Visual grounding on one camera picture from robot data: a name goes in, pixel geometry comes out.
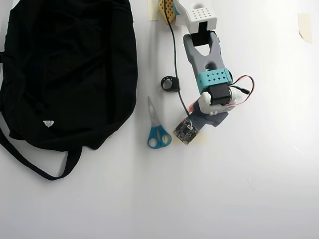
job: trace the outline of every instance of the white 3d-printed part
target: white 3d-printed part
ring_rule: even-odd
[[[207,30],[215,30],[217,16],[209,7],[207,0],[194,2],[194,0],[173,0],[176,10],[180,15],[176,16],[176,25],[186,25],[190,34],[198,33],[201,22],[207,21]]]

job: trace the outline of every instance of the red wire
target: red wire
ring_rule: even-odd
[[[251,80],[252,84],[253,84],[253,87],[252,87],[249,95],[247,96],[247,98],[243,102],[238,103],[238,104],[226,104],[227,106],[239,106],[239,105],[242,105],[243,103],[248,101],[248,99],[251,97],[251,94],[254,92],[254,89],[255,89],[255,81],[254,81],[254,79],[251,76],[247,76],[247,75],[241,76],[233,84],[231,84],[229,86],[231,87],[231,86],[235,85],[236,83],[238,83],[239,81],[241,81],[242,79],[244,79],[246,77],[248,77]]]

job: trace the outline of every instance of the yellow component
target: yellow component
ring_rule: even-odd
[[[166,22],[166,24],[168,24],[165,13],[164,13],[164,1],[165,0],[160,0],[159,2],[159,12],[161,13],[161,16],[164,18],[164,21]],[[175,18],[175,13],[173,10],[173,0],[166,0],[166,13],[167,13],[167,17],[169,22],[171,23],[174,18]]]

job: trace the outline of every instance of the white tag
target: white tag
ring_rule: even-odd
[[[43,121],[43,123],[45,124],[45,126],[47,126],[48,128],[50,128],[50,127],[54,124],[54,121],[45,120],[45,121]]]

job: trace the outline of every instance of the backpack strap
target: backpack strap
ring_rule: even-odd
[[[42,177],[50,181],[55,181],[57,179],[64,178],[65,176],[69,175],[72,172],[75,165],[78,163],[82,153],[82,148],[69,151],[64,172],[59,177],[53,177],[47,174],[46,172],[44,172],[43,170],[39,169],[32,163],[30,163],[26,158],[24,158],[19,153],[19,151],[9,142],[9,140],[6,138],[6,136],[2,132],[1,128],[0,128],[0,144],[24,166],[28,167],[29,169],[33,170],[37,174],[41,175]]]

